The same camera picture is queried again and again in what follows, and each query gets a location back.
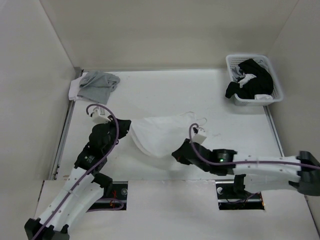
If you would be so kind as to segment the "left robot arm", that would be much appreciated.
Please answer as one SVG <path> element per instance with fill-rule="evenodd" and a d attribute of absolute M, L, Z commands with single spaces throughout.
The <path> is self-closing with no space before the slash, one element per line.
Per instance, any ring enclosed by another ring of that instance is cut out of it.
<path fill-rule="evenodd" d="M 69 231 L 99 199 L 112 195 L 113 180 L 101 173 L 107 156 L 124 138 L 130 120 L 113 119 L 92 128 L 88 143 L 78 155 L 69 177 L 59 194 L 36 219 L 24 225 L 29 240 L 68 240 Z"/>

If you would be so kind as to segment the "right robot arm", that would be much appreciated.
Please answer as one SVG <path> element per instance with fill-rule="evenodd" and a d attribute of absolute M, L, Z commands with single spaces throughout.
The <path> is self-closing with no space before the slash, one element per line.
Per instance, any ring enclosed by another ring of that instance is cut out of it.
<path fill-rule="evenodd" d="M 308 151 L 300 151 L 297 156 L 258 157 L 232 149 L 209 150 L 185 139 L 171 155 L 181 164 L 195 165 L 213 175 L 233 175 L 231 190 L 238 198 L 269 190 L 320 195 L 320 163 Z"/>

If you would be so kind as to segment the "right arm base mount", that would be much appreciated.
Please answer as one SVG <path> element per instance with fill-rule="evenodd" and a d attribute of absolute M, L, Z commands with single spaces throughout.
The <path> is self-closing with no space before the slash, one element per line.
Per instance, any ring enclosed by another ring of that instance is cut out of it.
<path fill-rule="evenodd" d="M 221 211 L 264 210 L 265 205 L 260 192 L 251 193 L 246 190 L 236 192 L 232 181 L 215 183 L 218 208 Z"/>

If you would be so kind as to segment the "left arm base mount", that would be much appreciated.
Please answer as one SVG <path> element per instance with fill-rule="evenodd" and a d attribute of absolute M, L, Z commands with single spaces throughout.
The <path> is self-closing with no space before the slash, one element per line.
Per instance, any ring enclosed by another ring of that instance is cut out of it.
<path fill-rule="evenodd" d="M 128 198 L 128 182 L 116 181 L 104 190 L 100 199 L 88 209 L 87 212 L 95 211 L 126 211 Z"/>

